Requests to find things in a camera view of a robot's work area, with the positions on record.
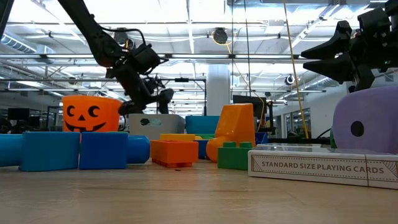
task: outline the cardboard box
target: cardboard box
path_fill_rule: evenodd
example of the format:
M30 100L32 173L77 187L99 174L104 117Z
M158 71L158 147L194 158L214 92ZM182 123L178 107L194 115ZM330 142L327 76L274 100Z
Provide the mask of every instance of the cardboard box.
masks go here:
M372 151L258 145L249 176L398 189L398 156Z

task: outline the jack-o-lantern bucket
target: jack-o-lantern bucket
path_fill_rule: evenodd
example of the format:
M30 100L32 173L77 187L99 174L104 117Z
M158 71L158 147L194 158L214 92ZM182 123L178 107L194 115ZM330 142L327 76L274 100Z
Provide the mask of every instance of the jack-o-lantern bucket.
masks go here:
M119 100L98 96L64 96L63 131L117 131Z

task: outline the orange lego brick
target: orange lego brick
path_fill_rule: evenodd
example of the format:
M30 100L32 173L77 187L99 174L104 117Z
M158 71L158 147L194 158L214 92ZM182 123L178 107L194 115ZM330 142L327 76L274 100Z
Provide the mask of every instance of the orange lego brick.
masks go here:
M212 162L218 161L218 148L224 142L251 142L254 137L253 104L224 105L217 124L216 135L207 143L206 153Z
M195 141L150 142L152 162L168 168L191 167L198 161L199 144Z
M194 141L194 134L160 134L161 141Z

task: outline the ceiling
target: ceiling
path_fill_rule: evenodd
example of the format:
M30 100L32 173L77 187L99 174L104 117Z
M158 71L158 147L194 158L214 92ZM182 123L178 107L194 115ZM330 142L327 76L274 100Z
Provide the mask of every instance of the ceiling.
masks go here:
M245 1L241 0L85 0L90 13L95 15L95 20L100 25L112 29L118 27L140 29L147 42L153 45L153 49L158 54L250 55L290 54L284 5L280 2L282 1L246 0L245 12ZM359 27L357 15L371 10L370 0L288 0L287 2L287 17L294 54L300 54L303 50L327 41L333 35L338 21L347 20L354 30L357 29ZM216 44L211 38L212 32L217 27L225 29L228 35L227 43L230 43L229 48L226 45ZM47 47L45 53L72 55L91 53L84 36L56 0L15 0L6 34L36 49L37 53L39 49L43 49L43 46ZM128 34L136 45L142 43L139 34L134 32ZM4 44L0 46L0 52L22 54L20 50ZM31 75L27 72L16 74L27 78L42 78L48 74L52 74L51 78L104 78L106 69L95 66L94 60L73 58L72 55L71 58L53 61L53 65L40 64L40 66L35 64L35 60L17 58L5 60L31 70L33 73ZM72 62L86 64L71 66ZM157 67L153 74L161 78L206 78L208 65L211 63L228 64L230 70L234 67L234 78L239 79L234 86L236 89L246 89L246 84L240 74L245 77L249 73L249 66L253 88L290 88L285 85L284 78L293 74L293 66L290 61L277 59L267 63L255 61L250 65L242 60L234 65L230 60L222 62L195 59L172 60L170 63ZM319 77L319 74L303 69L299 61L296 64L296 70L301 85L311 83ZM321 84L312 88L322 88ZM48 83L47 85L76 88L68 83ZM102 85L105 88L120 87L116 82L102 83ZM199 91L200 86L197 83L184 83L182 86L181 83L170 82L167 86L175 89L198 89L193 93L177 93L175 98L203 99L203 92ZM86 88L81 83L78 83L77 87ZM123 94L117 94L117 96L109 97L126 99ZM190 101L189 105L176 105L189 109L174 111L179 114L201 113L203 106L197 103L200 102Z

